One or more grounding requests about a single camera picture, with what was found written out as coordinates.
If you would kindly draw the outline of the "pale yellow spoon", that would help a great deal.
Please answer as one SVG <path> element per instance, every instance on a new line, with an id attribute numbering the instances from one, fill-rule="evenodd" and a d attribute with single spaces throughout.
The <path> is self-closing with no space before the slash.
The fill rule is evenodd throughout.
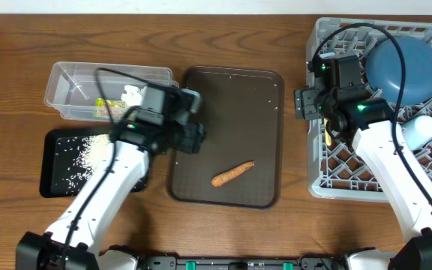
<path id="1" fill-rule="evenodd" d="M 329 130 L 330 124 L 327 118 L 324 118 L 325 144 L 332 145 L 332 132 Z"/>

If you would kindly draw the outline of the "orange carrot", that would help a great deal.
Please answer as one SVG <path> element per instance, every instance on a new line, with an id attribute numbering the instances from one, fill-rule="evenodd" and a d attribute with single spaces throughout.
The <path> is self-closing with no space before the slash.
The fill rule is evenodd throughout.
<path id="1" fill-rule="evenodd" d="M 254 166 L 253 161 L 248 161 L 245 163 L 242 163 L 239 166 L 236 166 L 226 172 L 222 172 L 219 175 L 216 175 L 212 180 L 211 184 L 213 187 L 220 187 L 227 182 L 230 182 L 231 180 L 239 177 L 241 174 L 245 173 L 249 169 L 251 169 Z"/>

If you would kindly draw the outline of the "dark blue plate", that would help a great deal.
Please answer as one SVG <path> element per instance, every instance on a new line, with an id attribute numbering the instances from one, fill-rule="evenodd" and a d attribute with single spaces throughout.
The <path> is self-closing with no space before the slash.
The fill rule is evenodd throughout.
<path id="1" fill-rule="evenodd" d="M 401 79 L 405 79 L 402 106 L 412 106 L 432 98 L 432 48 L 415 37 L 396 37 L 405 68 L 401 68 L 398 51 L 390 40 L 382 42 L 369 53 L 365 74 L 370 87 L 382 91 L 381 97 L 396 103 Z"/>

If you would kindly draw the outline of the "light blue cup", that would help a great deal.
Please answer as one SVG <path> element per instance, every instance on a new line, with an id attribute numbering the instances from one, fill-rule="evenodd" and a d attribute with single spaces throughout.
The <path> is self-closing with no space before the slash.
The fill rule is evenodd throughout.
<path id="1" fill-rule="evenodd" d="M 421 149 L 432 139 L 432 118 L 428 115 L 420 115 L 403 124 L 402 128 L 403 138 L 412 151 Z"/>

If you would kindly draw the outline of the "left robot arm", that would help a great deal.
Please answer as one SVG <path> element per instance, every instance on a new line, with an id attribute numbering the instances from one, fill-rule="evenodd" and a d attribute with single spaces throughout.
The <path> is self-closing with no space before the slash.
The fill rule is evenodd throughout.
<path id="1" fill-rule="evenodd" d="M 202 98 L 196 91 L 150 82 L 142 100 L 113 125 L 101 162 L 74 201 L 42 235 L 27 232 L 16 246 L 17 269 L 136 269 L 123 249 L 102 251 L 104 236 L 155 155 L 197 153 L 204 127 L 190 123 Z"/>

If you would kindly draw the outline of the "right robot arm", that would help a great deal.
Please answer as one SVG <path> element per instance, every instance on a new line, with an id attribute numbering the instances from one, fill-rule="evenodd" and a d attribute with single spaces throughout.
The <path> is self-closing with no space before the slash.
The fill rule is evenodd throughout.
<path id="1" fill-rule="evenodd" d="M 351 145 L 386 195 L 405 241 L 397 253 L 349 253 L 334 268 L 432 269 L 432 183 L 407 148 L 393 109 L 366 97 L 356 55 L 315 55 L 307 65 L 314 83 L 295 91 L 297 117 L 324 120 L 333 143 Z"/>

